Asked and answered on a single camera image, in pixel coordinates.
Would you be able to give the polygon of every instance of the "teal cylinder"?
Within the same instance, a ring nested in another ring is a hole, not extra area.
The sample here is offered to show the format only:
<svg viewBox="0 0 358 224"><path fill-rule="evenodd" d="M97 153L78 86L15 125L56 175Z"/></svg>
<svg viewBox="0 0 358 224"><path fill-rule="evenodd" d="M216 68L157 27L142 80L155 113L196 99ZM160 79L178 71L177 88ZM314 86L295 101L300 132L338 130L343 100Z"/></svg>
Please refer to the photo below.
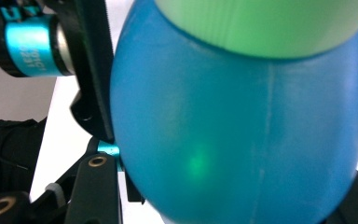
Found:
<svg viewBox="0 0 358 224"><path fill-rule="evenodd" d="M55 36L51 36L51 20L51 16L42 16L7 23L5 38L8 53L28 77L62 76L54 61L51 39Z"/></svg>
<svg viewBox="0 0 358 224"><path fill-rule="evenodd" d="M111 111L126 172L171 222L317 223L355 176L358 34L307 58L248 57L136 1Z"/></svg>

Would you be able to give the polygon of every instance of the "black metal bracket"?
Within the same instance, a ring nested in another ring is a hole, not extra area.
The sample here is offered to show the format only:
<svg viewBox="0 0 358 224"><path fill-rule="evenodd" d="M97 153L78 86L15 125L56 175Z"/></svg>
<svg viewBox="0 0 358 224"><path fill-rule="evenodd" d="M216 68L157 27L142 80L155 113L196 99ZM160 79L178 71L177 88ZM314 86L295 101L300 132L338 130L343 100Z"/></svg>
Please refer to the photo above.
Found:
<svg viewBox="0 0 358 224"><path fill-rule="evenodd" d="M45 4L57 13L80 87L72 113L83 129L113 144L109 107L113 47L105 2L46 0Z"/></svg>
<svg viewBox="0 0 358 224"><path fill-rule="evenodd" d="M25 192L0 194L0 224L121 224L116 159L98 154L96 138L86 153L35 202Z"/></svg>

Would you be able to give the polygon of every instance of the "translucent blue plastic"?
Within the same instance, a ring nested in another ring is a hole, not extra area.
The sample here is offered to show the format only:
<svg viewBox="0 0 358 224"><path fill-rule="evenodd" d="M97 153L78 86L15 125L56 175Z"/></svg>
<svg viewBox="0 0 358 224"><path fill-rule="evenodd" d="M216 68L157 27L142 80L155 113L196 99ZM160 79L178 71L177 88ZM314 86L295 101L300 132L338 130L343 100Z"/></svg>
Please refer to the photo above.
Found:
<svg viewBox="0 0 358 224"><path fill-rule="evenodd" d="M126 171L167 219L314 224L355 175L358 35L309 58L246 57L137 1L118 43L111 108Z"/></svg>

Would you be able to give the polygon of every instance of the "black fabric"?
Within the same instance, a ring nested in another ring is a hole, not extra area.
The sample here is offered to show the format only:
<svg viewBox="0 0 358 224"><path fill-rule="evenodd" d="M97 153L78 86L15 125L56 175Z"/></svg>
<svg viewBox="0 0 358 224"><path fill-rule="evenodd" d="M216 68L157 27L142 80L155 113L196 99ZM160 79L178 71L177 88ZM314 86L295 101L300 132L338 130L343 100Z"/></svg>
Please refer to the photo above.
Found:
<svg viewBox="0 0 358 224"><path fill-rule="evenodd" d="M45 126L46 119L0 120L0 193L30 191Z"/></svg>

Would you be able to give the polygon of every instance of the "green balloon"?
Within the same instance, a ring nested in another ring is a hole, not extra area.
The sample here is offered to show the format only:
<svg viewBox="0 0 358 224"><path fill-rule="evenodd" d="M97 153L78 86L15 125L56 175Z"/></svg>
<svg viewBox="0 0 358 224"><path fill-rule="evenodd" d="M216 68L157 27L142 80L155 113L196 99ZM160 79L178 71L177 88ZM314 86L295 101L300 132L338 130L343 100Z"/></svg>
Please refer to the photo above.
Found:
<svg viewBox="0 0 358 224"><path fill-rule="evenodd" d="M358 31L353 0L156 0L180 29L245 55L298 58L338 46Z"/></svg>

